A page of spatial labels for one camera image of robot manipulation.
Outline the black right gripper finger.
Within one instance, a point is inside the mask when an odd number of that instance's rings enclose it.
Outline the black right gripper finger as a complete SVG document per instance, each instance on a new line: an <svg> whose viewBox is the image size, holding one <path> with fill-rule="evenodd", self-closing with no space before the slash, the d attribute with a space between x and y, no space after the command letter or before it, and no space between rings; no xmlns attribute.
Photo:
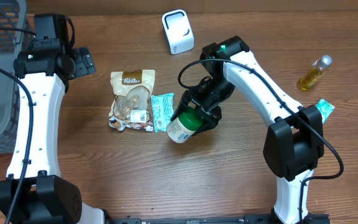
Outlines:
<svg viewBox="0 0 358 224"><path fill-rule="evenodd" d="M214 129L222 118L221 108L219 106L214 107L208 112L205 112L202 107L196 106L195 113L203 119L203 124L193 133L193 136Z"/></svg>
<svg viewBox="0 0 358 224"><path fill-rule="evenodd" d="M175 120L177 117L179 117L179 115L181 115L183 112L185 112L190 101L191 101L191 92L185 91L182 94L180 102L179 102L175 112L173 113L170 121Z"/></svg>

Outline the teal wet wipes packet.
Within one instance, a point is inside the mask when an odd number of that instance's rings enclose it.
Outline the teal wet wipes packet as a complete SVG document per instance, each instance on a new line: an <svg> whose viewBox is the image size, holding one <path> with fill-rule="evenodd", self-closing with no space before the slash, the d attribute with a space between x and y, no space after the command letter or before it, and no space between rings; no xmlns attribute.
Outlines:
<svg viewBox="0 0 358 224"><path fill-rule="evenodd" d="M174 93L151 96L154 131L156 133L166 131L167 124L174 113L173 98Z"/></svg>

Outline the green white Knorr jar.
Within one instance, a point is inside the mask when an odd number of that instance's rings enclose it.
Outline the green white Knorr jar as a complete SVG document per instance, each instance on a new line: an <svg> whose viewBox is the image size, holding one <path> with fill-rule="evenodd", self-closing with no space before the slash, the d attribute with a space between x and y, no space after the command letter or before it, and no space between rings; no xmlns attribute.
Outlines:
<svg viewBox="0 0 358 224"><path fill-rule="evenodd" d="M176 143L187 141L203 125L203 119L196 114L195 109L188 106L173 121L167 125L168 137Z"/></svg>

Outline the brown white snack bag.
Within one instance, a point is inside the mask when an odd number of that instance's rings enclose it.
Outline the brown white snack bag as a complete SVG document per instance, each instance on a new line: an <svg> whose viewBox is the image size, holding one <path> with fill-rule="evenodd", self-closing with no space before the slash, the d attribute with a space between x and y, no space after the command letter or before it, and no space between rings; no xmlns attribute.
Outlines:
<svg viewBox="0 0 358 224"><path fill-rule="evenodd" d="M111 72L110 84L114 99L109 112L109 126L151 132L154 124L149 103L155 84L155 70Z"/></svg>

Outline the yellow Vim bottle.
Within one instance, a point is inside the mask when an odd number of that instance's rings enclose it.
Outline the yellow Vim bottle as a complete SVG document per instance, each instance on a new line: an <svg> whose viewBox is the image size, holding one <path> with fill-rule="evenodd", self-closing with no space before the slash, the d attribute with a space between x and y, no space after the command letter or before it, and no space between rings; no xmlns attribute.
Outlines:
<svg viewBox="0 0 358 224"><path fill-rule="evenodd" d="M323 55L314 64L306 75L301 77L297 82L297 87L300 90L306 91L313 88L313 85L317 82L318 78L322 76L328 68L331 66L333 60L329 55Z"/></svg>

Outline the green tissue pack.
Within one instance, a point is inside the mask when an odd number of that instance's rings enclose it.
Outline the green tissue pack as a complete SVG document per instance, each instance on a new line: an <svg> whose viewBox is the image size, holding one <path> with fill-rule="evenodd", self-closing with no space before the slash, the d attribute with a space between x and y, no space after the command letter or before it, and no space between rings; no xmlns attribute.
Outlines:
<svg viewBox="0 0 358 224"><path fill-rule="evenodd" d="M317 104L315 104L315 106L321 113L322 123L326 122L326 120L329 118L329 116L335 109L335 106L326 101L325 99L320 99Z"/></svg>

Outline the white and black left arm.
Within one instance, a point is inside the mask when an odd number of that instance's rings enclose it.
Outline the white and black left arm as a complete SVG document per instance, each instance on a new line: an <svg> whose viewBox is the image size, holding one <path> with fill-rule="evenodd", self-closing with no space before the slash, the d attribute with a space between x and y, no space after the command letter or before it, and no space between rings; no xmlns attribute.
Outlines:
<svg viewBox="0 0 358 224"><path fill-rule="evenodd" d="M61 14L34 17L32 48L18 53L10 78L19 87L17 136L0 211L7 223L107 223L109 215L82 201L61 177L57 155L62 99L72 79L96 71L86 47L75 48L75 28Z"/></svg>

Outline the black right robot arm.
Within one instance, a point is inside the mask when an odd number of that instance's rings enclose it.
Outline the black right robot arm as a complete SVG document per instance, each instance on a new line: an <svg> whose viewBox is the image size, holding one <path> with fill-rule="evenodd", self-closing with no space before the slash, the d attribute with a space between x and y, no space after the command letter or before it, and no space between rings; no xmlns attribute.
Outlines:
<svg viewBox="0 0 358 224"><path fill-rule="evenodd" d="M267 127L263 155L277 178L277 199L270 214L247 215L247 223L323 223L325 215L307 208L308 182L324 154L323 123L315 106L288 96L262 69L238 36L202 49L199 63L208 76L187 86L167 127L178 143L214 129L221 103L240 91Z"/></svg>

